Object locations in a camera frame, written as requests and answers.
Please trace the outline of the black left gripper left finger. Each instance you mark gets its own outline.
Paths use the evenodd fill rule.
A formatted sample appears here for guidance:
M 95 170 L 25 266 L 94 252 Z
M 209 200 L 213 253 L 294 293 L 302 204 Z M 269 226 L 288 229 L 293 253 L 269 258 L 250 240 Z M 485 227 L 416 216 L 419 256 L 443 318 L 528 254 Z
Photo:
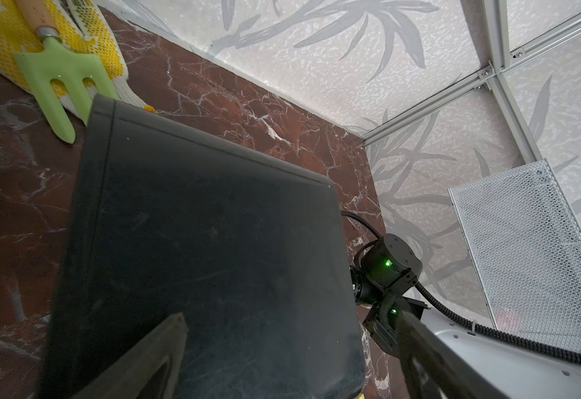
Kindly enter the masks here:
M 75 398 L 172 398 L 187 343 L 181 313 L 168 316 Z

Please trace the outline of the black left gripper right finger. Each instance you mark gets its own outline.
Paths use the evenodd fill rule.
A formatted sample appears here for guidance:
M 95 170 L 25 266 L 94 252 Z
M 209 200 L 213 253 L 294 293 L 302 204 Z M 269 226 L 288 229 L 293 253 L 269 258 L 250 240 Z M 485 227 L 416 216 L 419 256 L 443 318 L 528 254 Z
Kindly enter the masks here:
M 396 322 L 398 359 L 411 398 L 505 398 L 413 314 Z

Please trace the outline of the black drawer cabinet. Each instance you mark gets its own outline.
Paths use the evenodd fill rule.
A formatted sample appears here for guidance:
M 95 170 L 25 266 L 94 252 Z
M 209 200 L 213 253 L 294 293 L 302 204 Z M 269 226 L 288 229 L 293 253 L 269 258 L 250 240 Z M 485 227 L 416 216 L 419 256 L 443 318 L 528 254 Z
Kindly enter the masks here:
M 97 96 L 39 397 L 71 397 L 172 314 L 187 324 L 177 398 L 364 387 L 334 182 Z

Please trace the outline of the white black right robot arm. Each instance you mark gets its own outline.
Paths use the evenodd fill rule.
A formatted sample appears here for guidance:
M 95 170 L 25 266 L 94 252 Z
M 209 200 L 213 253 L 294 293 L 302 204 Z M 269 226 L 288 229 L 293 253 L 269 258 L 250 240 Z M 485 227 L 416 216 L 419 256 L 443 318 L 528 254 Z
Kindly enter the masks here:
M 398 334 L 407 315 L 415 332 L 443 352 L 438 364 L 478 397 L 581 398 L 581 352 L 556 347 L 468 320 L 438 301 L 419 281 L 423 265 L 394 234 L 377 235 L 355 254 L 350 268 L 357 304 L 370 306 L 364 328 L 404 370 L 420 364 Z

